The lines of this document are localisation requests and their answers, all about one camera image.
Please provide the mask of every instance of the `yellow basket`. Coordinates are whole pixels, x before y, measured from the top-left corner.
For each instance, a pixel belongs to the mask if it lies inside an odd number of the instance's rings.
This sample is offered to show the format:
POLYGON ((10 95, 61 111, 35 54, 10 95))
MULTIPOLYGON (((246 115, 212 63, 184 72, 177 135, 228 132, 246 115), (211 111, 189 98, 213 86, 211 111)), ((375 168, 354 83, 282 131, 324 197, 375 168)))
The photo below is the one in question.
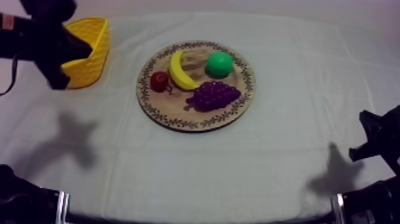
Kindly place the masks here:
POLYGON ((88 58, 69 61, 61 66, 64 73, 71 78, 68 88, 89 86, 100 78, 110 48, 108 20, 88 17, 74 21, 65 28, 93 49, 88 58))

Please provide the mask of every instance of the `banana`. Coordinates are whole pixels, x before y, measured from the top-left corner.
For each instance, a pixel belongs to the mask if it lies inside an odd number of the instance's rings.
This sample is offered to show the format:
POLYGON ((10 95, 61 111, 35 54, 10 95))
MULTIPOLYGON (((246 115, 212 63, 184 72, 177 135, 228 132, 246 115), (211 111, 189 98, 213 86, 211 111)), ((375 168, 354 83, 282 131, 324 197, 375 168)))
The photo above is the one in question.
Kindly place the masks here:
POLYGON ((181 87, 183 90, 193 90, 199 87, 188 74, 183 71, 180 65, 180 58, 182 57, 183 51, 175 52, 170 61, 170 74, 174 82, 181 87))

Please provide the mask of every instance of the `plate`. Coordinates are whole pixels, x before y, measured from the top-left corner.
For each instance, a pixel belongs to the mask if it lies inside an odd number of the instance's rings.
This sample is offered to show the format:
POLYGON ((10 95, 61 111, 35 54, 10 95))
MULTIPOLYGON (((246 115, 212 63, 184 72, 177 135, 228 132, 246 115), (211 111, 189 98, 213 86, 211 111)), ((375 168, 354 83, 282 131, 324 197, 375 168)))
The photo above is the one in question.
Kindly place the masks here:
POLYGON ((255 92, 255 77, 248 62, 235 50, 220 43, 210 41, 186 41, 170 45, 151 57, 144 65, 137 79, 136 95, 143 111, 156 123, 168 129, 181 132, 206 132, 224 127, 238 119, 250 106, 255 92), (181 66, 199 85, 213 79, 205 72, 210 54, 222 51, 233 58, 233 70, 224 79, 242 95, 225 108, 209 112, 199 112, 190 108, 186 99, 193 96, 190 91, 182 91, 170 79, 172 93, 154 92, 150 88, 150 77, 156 71, 168 73, 171 56, 183 51, 181 66))

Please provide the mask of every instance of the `white tablecloth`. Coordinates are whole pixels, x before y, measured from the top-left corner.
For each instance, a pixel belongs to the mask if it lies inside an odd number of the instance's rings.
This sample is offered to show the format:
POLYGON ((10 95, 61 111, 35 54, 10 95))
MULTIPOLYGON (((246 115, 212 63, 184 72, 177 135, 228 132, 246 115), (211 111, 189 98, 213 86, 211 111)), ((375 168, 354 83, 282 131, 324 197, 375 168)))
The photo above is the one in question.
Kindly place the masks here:
POLYGON ((330 195, 393 175, 380 157, 351 163, 347 156, 365 141, 360 111, 382 115, 400 104, 400 57, 380 36, 202 13, 115 19, 110 33, 94 85, 52 91, 22 63, 15 88, 0 98, 0 162, 69 192, 72 211, 158 222, 286 219, 327 211, 330 195), (172 132, 142 112, 136 78, 159 49, 198 39, 249 61, 255 98, 223 129, 172 132))

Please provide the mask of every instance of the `white wall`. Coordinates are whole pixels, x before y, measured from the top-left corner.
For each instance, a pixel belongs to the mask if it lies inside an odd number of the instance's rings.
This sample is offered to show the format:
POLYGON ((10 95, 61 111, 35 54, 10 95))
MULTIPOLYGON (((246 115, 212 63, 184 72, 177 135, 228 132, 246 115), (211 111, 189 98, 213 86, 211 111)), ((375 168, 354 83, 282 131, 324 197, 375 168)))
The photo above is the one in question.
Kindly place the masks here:
MULTIPOLYGON (((75 18, 174 11, 282 15, 348 24, 400 36, 400 0, 76 0, 75 18)), ((22 14, 18 0, 0 0, 0 11, 22 14)))

